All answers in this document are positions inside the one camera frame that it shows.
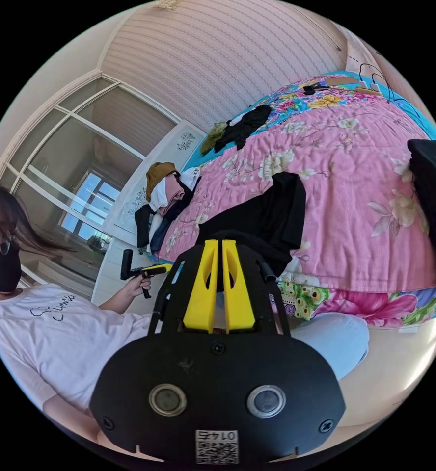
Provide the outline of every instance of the light blue pants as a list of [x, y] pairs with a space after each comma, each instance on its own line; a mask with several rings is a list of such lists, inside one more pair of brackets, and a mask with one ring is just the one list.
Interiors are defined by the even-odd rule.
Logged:
[[[358, 366], [369, 352], [369, 328], [360, 317], [342, 313], [318, 314], [292, 328], [290, 335], [315, 349], [341, 379]], [[224, 295], [217, 293], [215, 327], [226, 326]]]

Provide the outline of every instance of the hand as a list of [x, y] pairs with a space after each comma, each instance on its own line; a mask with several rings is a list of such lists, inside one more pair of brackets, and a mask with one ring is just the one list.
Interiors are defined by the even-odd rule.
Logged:
[[140, 294], [143, 294], [144, 289], [146, 291], [151, 289], [151, 278], [143, 278], [142, 275], [139, 275], [129, 280], [126, 283], [125, 288], [127, 289], [130, 296], [139, 296]]

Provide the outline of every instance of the peacock pattern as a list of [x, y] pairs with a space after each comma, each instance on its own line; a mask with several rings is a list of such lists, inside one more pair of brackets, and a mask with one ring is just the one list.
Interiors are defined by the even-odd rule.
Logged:
[[286, 281], [279, 281], [278, 287], [286, 304], [287, 314], [305, 320], [310, 320], [316, 309], [330, 297], [329, 288], [317, 288]]

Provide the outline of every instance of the white cloth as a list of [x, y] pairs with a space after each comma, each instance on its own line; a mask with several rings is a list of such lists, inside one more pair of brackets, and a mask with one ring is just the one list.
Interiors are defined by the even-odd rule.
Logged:
[[156, 212], [159, 208], [168, 205], [167, 194], [165, 192], [165, 177], [151, 191], [151, 201], [149, 206]]
[[0, 301], [0, 356], [39, 409], [58, 394], [87, 412], [106, 362], [146, 336], [150, 319], [103, 311], [57, 285], [35, 286]]
[[200, 176], [200, 169], [192, 167], [180, 174], [180, 181], [191, 191], [195, 189], [198, 177]]
[[154, 217], [153, 217], [153, 220], [151, 221], [151, 227], [149, 228], [149, 235], [148, 235], [148, 239], [149, 239], [149, 244], [148, 246], [146, 247], [146, 252], [148, 254], [151, 253], [151, 241], [153, 240], [153, 236], [154, 236], [154, 233], [159, 229], [159, 226], [161, 225], [162, 221], [163, 221], [163, 216], [161, 215], [160, 212], [157, 212]]
[[355, 315], [322, 313], [290, 332], [315, 349], [341, 379], [359, 365], [369, 352], [367, 322]]
[[255, 109], [256, 109], [256, 107], [254, 107], [253, 109], [250, 109], [249, 111], [246, 111], [245, 113], [241, 113], [238, 117], [231, 120], [229, 122], [229, 125], [234, 126], [235, 124], [238, 124], [242, 120], [242, 118], [245, 114], [251, 113], [251, 111], [254, 111]]

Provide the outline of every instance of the bed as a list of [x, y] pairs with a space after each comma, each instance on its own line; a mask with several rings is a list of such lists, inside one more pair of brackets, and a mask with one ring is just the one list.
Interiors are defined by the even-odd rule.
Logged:
[[157, 256], [174, 262], [200, 224], [262, 194], [273, 174], [296, 173], [307, 200], [301, 247], [279, 278], [287, 314], [344, 312], [381, 328], [426, 322], [436, 317], [436, 255], [406, 142], [436, 139], [436, 128], [381, 84], [383, 97], [356, 93], [357, 85], [303, 93], [309, 82], [340, 76], [358, 78], [325, 74], [243, 110], [272, 108], [239, 151], [231, 143], [203, 157], [198, 146], [184, 169], [199, 166], [201, 181]]

